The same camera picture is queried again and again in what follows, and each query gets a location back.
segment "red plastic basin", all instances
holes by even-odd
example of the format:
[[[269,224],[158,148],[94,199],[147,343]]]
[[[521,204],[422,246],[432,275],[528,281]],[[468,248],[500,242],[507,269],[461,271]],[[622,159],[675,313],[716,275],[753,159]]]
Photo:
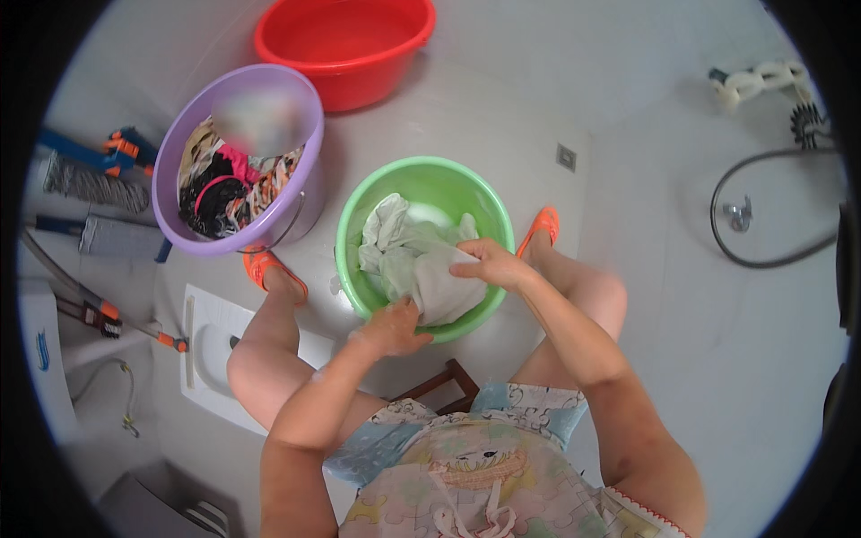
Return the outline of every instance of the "red plastic basin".
[[[257,24],[254,47],[308,77],[326,112],[351,110],[394,90],[436,20],[431,0],[281,0]]]

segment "metal bucket handle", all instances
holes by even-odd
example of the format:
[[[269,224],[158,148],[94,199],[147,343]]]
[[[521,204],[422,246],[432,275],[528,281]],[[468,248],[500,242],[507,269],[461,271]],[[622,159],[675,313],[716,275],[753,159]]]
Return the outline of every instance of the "metal bucket handle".
[[[296,220],[299,219],[299,213],[302,212],[302,207],[304,205],[305,205],[305,191],[302,190],[299,192],[299,207],[296,208],[296,214],[293,215],[293,220],[291,220],[290,224],[287,225],[287,230],[284,230],[284,233],[282,233],[281,236],[278,239],[276,239],[276,241],[273,244],[266,246],[266,247],[263,247],[263,248],[260,248],[260,249],[257,249],[257,250],[237,250],[237,252],[239,254],[260,254],[262,252],[266,252],[268,250],[274,249],[279,243],[281,243],[281,240],[284,239],[284,236],[286,236],[290,232],[290,230],[293,229],[293,225],[296,224]]]

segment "woman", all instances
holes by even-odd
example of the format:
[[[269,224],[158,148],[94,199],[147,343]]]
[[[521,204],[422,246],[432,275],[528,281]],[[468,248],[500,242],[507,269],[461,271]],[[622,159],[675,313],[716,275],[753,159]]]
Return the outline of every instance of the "woman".
[[[271,255],[246,257],[269,296],[227,364],[233,393],[269,430],[261,456],[264,536],[699,536],[705,501],[691,459],[661,423],[616,340],[627,307],[611,275],[553,249],[545,207],[517,256],[489,238],[457,245],[451,267],[520,296],[547,336],[509,383],[485,385],[470,413],[437,417],[412,400],[357,390],[383,356],[432,340],[418,309],[381,309],[320,371],[297,355],[305,285]],[[563,452],[586,408],[605,487]],[[340,529],[322,468],[362,488]]]

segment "orange slipper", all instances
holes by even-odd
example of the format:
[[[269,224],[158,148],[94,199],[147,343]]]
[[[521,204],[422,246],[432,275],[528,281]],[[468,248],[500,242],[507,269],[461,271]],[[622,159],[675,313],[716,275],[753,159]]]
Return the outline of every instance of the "orange slipper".
[[[281,261],[275,257],[271,252],[260,252],[258,254],[243,254],[242,255],[242,263],[245,265],[245,272],[248,273],[248,277],[251,278],[255,284],[257,284],[263,291],[269,291],[263,285],[263,273],[266,272],[266,268],[270,265],[275,265],[284,270],[287,275],[293,280],[299,282],[299,285],[302,286],[302,291],[305,293],[305,297],[296,303],[297,306],[302,306],[308,300],[308,286],[305,285],[298,276],[294,275],[290,269],[281,263]]]
[[[529,232],[526,233],[523,242],[517,247],[517,257],[523,257],[523,251],[526,250],[526,245],[532,239],[532,234],[538,230],[548,231],[550,234],[550,246],[556,243],[556,238],[559,237],[559,214],[556,212],[555,207],[547,206],[538,212],[535,220],[532,221]]]

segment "wooden stool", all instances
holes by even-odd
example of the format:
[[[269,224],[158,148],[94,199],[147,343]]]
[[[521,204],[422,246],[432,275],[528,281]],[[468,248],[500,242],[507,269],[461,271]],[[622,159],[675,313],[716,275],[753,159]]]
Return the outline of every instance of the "wooden stool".
[[[469,377],[469,374],[467,374],[467,371],[463,369],[463,366],[457,362],[457,359],[449,359],[445,363],[444,372],[431,377],[421,385],[418,385],[401,394],[397,398],[392,399],[392,401],[404,398],[418,399],[420,396],[424,396],[435,388],[441,386],[443,383],[448,383],[451,380],[454,380],[455,383],[457,383],[457,386],[461,388],[464,394],[463,398],[435,411],[440,416],[458,411],[469,412],[469,407],[473,404],[475,396],[479,393],[479,386],[475,384],[475,381],[473,381],[471,377]]]

